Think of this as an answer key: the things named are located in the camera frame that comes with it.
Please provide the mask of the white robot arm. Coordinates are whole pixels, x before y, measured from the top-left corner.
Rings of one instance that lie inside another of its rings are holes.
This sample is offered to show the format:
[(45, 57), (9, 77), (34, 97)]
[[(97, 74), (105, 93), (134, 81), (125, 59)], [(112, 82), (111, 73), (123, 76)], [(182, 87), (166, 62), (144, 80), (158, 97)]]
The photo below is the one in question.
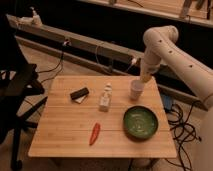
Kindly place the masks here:
[(178, 29), (172, 25), (145, 31), (140, 80), (148, 82), (164, 61), (199, 98), (207, 113), (200, 129), (202, 141), (196, 147), (194, 171), (213, 171), (213, 70), (178, 48), (178, 36)]

